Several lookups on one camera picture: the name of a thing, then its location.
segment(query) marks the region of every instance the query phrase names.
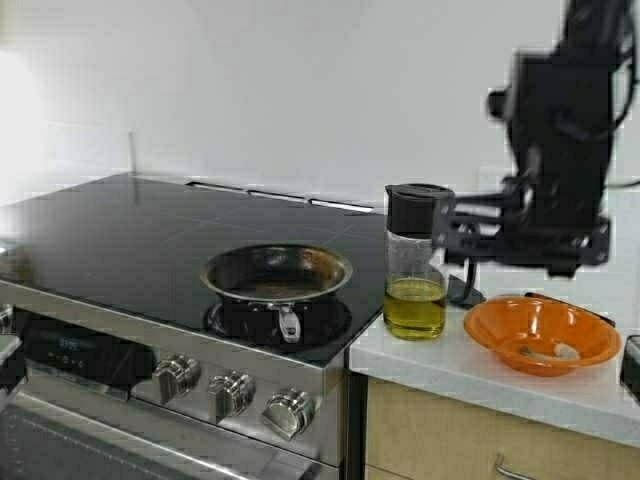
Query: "pan handle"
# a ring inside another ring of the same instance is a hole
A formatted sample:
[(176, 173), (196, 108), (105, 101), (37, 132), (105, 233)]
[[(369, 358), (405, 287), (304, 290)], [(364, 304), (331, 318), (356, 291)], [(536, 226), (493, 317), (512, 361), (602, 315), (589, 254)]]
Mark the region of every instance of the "pan handle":
[(298, 343), (301, 337), (302, 327), (300, 318), (293, 311), (292, 305), (271, 305), (271, 309), (278, 312), (278, 322), (282, 337), (287, 343)]

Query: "drawer handle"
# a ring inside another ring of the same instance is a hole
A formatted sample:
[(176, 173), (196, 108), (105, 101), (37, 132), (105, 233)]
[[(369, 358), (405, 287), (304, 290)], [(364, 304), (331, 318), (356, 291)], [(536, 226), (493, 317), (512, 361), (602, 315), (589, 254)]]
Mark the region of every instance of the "drawer handle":
[(519, 473), (510, 472), (502, 466), (503, 463), (504, 455), (499, 453), (498, 458), (496, 459), (496, 472), (498, 472), (500, 475), (503, 475), (506, 478), (511, 478), (512, 480), (535, 480), (533, 477), (527, 477), (526, 475), (520, 475)]

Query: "drawer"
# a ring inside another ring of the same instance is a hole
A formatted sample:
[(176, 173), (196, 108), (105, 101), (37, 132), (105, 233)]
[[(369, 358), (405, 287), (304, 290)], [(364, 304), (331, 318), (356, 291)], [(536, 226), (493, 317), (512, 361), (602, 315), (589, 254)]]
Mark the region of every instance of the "drawer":
[(369, 382), (367, 463), (414, 480), (640, 478), (640, 450), (377, 380)]

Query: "glass bottle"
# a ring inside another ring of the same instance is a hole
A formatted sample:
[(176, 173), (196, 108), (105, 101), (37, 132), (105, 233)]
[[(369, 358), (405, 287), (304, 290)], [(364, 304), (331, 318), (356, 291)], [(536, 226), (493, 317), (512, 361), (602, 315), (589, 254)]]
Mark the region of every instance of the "glass bottle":
[(423, 184), (387, 187), (384, 319), (405, 340), (438, 338), (446, 317), (448, 274), (431, 241), (433, 211), (451, 190)]

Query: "black glass cooktop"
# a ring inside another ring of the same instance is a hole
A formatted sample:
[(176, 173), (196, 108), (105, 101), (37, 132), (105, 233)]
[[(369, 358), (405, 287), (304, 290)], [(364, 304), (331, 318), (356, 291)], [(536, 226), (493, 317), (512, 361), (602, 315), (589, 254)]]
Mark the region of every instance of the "black glass cooktop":
[(208, 259), (255, 244), (324, 246), (354, 267), (336, 298), (348, 321), (322, 345), (259, 347), (324, 365), (382, 308), (384, 228), (380, 215), (117, 175), (0, 209), (0, 248), (15, 252), (0, 277), (215, 335), (206, 325), (220, 300), (200, 281)]

